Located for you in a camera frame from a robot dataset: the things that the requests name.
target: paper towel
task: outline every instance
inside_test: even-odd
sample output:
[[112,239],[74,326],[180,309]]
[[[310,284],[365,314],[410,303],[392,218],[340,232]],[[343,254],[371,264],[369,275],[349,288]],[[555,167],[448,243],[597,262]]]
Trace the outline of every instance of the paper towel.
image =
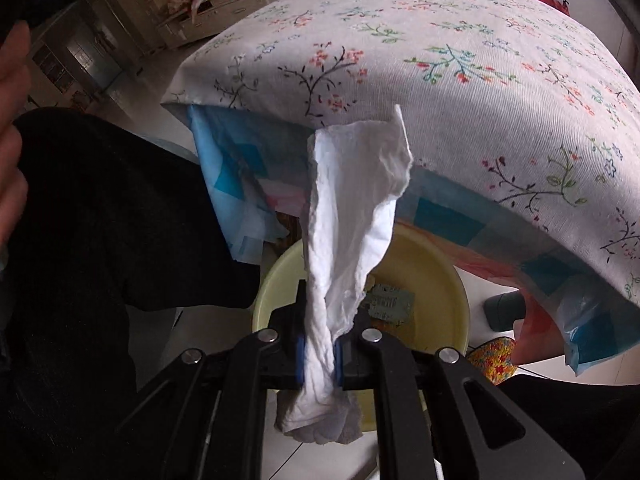
[[302,442],[348,444],[361,436],[360,409],[335,385],[334,342],[353,326],[367,275],[389,246],[412,156],[397,105],[391,122],[316,131],[308,150],[305,383],[278,394],[276,426]]

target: finger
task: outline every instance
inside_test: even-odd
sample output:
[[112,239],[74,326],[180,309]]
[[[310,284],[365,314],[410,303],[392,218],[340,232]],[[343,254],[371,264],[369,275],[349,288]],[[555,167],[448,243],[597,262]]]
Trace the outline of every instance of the finger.
[[18,22],[0,47],[0,80],[24,65],[31,48],[31,33],[26,22]]
[[29,95],[31,74],[26,65],[0,80],[0,131],[13,122]]
[[14,168],[9,186],[0,196],[0,245],[9,240],[27,203],[29,186],[20,170]]
[[22,137],[18,129],[11,125],[0,134],[0,196],[11,183],[21,151]]

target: metal bolt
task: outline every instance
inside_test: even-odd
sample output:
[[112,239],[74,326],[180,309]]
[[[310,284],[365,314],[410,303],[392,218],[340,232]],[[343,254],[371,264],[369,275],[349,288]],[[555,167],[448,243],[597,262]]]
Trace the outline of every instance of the metal bolt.
[[438,357],[450,365],[455,364],[460,359],[460,354],[455,348],[443,348],[438,352]]
[[194,365],[202,359],[202,352],[196,348],[189,348],[182,352],[182,362],[187,365]]
[[258,332],[258,339],[263,343],[273,343],[278,338],[278,333],[273,328],[264,328]]
[[382,332],[377,328],[366,328],[362,331],[362,338],[364,341],[369,341],[370,343],[377,343],[382,339]]

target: colorful patterned slipper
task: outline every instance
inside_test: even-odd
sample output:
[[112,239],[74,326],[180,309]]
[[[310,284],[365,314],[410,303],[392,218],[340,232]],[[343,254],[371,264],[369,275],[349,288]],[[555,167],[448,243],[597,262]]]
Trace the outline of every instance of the colorful patterned slipper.
[[469,352],[466,358],[493,384],[500,384],[513,377],[518,369],[511,364],[515,345],[510,337],[498,337]]

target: person's leg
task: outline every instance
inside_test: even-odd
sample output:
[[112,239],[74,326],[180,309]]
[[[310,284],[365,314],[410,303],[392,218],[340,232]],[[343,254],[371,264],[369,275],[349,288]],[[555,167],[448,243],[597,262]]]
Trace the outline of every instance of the person's leg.
[[580,464],[588,480],[600,480],[605,467],[616,469],[612,478],[618,480],[640,478],[640,459],[619,453],[640,452],[640,385],[594,386],[518,375],[499,388]]
[[16,125],[30,189],[8,245],[17,304],[0,423],[53,471],[135,393],[125,304],[245,308],[259,269],[231,260],[197,165],[72,110]]

